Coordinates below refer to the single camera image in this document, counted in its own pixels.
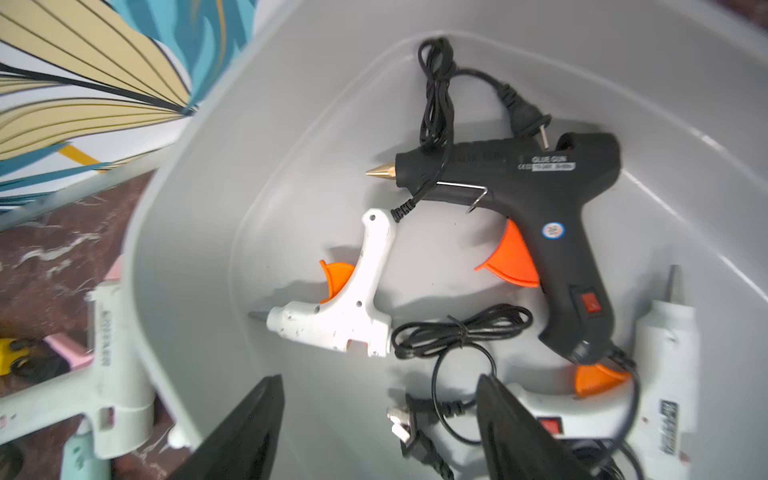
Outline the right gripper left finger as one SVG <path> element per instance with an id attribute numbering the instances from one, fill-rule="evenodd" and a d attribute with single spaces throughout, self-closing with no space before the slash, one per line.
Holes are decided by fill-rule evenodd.
<path id="1" fill-rule="evenodd" d="M 285 408 L 280 375 L 263 378 L 171 475 L 173 479 L 268 479 Z"/>

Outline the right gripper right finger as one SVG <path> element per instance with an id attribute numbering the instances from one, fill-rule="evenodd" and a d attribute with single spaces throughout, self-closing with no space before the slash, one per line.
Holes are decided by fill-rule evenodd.
<path id="1" fill-rule="evenodd" d="M 477 421 L 492 479 L 577 479 L 579 462 L 497 378 L 482 375 Z"/>

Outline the black glue gun orange trigger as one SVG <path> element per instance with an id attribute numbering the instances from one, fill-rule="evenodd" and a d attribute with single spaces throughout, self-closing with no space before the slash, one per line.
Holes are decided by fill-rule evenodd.
<path id="1" fill-rule="evenodd" d="M 549 321 L 539 338 L 577 365 L 612 347 L 614 314 L 582 222 L 583 207 L 613 186 L 620 146 L 609 133 L 566 133 L 552 151 L 533 138 L 455 145 L 447 168 L 437 153 L 399 153 L 369 170 L 411 194 L 433 175 L 427 199 L 495 211 L 508 221 L 485 269 L 519 286 L 541 287 Z"/>

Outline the white glue gun orange trigger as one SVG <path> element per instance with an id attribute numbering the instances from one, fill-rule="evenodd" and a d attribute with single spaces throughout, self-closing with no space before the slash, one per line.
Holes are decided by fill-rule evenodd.
<path id="1" fill-rule="evenodd" d="M 519 384 L 512 394 L 558 440 L 609 440 L 630 427 L 624 445 L 645 479 L 686 479 L 691 461 L 683 438 L 697 429 L 701 344 L 696 310 L 686 303 L 679 266 L 664 296 L 635 323 L 632 377 L 607 366 L 580 366 L 575 391 L 547 395 Z"/>

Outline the small white glue gun front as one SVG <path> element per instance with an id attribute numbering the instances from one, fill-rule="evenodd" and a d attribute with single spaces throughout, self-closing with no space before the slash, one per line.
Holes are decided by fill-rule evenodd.
<path id="1" fill-rule="evenodd" d="M 268 312 L 250 312 L 279 337 L 302 345 L 345 352 L 351 343 L 363 344 L 370 357 L 385 358 L 391 351 L 392 317 L 380 311 L 374 298 L 397 231 L 392 214 L 367 210 L 361 221 L 363 242 L 355 265 L 322 262 L 328 297 L 320 302 L 291 301 Z"/>

